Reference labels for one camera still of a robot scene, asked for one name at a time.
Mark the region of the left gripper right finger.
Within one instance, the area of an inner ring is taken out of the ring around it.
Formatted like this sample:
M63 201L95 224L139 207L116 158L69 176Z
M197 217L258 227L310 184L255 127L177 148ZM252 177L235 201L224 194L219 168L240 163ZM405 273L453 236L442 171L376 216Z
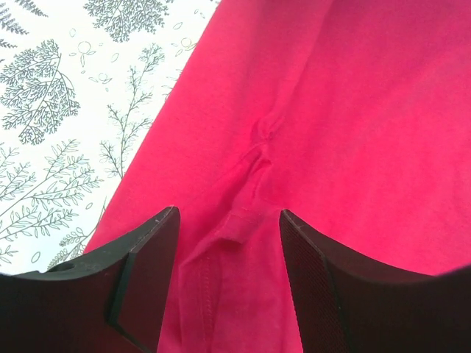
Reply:
M439 276L396 268L288 210L280 236L305 352L470 350L469 267Z

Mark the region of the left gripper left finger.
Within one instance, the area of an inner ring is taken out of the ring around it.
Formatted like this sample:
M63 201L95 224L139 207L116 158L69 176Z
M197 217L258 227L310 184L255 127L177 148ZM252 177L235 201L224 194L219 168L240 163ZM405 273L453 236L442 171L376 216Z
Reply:
M155 352L180 212L41 273L1 276L3 352Z

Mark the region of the magenta t shirt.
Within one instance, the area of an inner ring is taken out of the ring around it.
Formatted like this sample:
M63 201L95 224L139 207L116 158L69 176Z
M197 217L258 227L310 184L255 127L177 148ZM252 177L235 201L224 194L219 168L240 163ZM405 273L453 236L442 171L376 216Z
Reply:
M284 209L384 263L470 262L470 3L223 1L88 244L181 212L160 352L300 352Z

